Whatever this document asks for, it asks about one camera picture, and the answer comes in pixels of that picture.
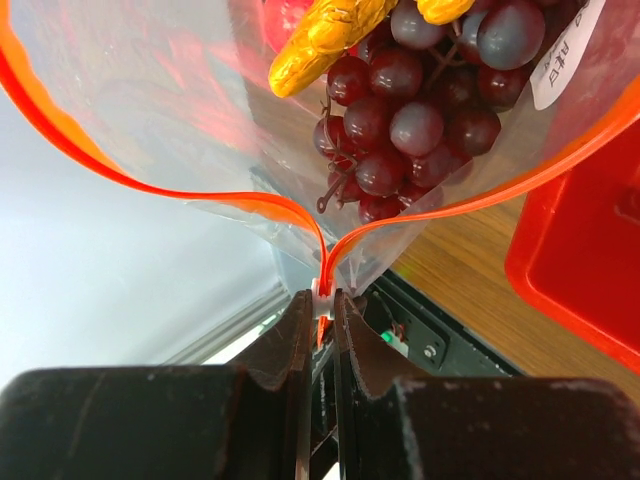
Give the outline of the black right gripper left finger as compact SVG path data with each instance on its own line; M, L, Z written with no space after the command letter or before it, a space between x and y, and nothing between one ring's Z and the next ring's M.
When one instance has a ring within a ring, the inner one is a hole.
M32 370L1 394L5 479L305 479L312 297L225 365Z

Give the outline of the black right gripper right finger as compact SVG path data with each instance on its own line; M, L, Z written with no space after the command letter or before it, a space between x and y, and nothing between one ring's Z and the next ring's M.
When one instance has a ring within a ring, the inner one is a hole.
M334 300L344 479L635 479L639 410L590 378L434 377Z

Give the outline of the clear zip top bag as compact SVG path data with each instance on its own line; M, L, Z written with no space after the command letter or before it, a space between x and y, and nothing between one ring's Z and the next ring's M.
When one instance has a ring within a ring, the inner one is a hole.
M1 83L84 167L244 221L355 292L419 225L529 192L639 116L639 5L588 1L545 51L489 153L392 220L316 209L326 164L310 134L325 73L279 98L262 1L5 1Z

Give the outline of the dark purple grape bunch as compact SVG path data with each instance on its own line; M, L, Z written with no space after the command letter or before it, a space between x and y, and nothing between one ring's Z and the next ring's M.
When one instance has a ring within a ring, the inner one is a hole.
M449 1L443 23L401 1L328 71L312 140L327 160L316 208L399 215L493 148L577 1Z

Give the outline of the yellow orange segments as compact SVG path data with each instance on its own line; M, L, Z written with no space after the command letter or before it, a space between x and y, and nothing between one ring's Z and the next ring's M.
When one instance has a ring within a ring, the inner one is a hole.
M473 6L472 1L315 1L272 61L270 89L279 98L300 93L385 20L397 43L428 49Z

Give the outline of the red apple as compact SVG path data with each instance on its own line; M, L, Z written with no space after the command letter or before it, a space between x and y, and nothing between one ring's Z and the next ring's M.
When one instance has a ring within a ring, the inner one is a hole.
M282 50L313 3L313 0L266 0L264 2L264 38L275 53Z

